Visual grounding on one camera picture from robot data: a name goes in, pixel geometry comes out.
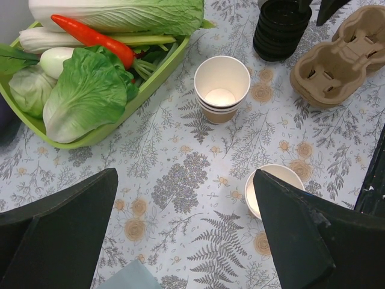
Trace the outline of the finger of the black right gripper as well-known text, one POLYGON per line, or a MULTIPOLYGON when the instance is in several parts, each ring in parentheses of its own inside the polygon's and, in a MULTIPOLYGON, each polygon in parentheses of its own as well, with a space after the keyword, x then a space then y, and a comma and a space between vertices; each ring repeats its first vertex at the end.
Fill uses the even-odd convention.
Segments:
POLYGON ((325 24, 338 9, 349 2, 350 0, 321 0, 316 25, 322 26, 325 24))

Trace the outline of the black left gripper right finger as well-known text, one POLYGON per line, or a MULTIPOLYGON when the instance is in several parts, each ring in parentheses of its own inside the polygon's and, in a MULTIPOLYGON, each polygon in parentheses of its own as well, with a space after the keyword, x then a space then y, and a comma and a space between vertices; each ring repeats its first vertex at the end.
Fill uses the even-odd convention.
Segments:
POLYGON ((282 288, 384 288, 384 218, 260 169, 253 184, 282 288))

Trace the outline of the light blue paper bag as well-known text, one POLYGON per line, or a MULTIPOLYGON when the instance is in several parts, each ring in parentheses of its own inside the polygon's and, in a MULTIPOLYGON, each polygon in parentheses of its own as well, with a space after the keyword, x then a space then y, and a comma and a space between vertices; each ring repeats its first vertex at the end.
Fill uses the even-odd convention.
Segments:
POLYGON ((97 289, 162 289, 155 277, 139 260, 134 260, 97 289))

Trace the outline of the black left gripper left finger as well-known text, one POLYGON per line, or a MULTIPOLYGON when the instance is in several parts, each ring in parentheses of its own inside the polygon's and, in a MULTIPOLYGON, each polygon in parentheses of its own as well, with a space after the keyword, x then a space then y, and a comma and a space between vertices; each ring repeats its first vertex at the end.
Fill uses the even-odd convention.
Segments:
POLYGON ((109 168, 1 213, 1 288, 90 288, 117 187, 109 168))

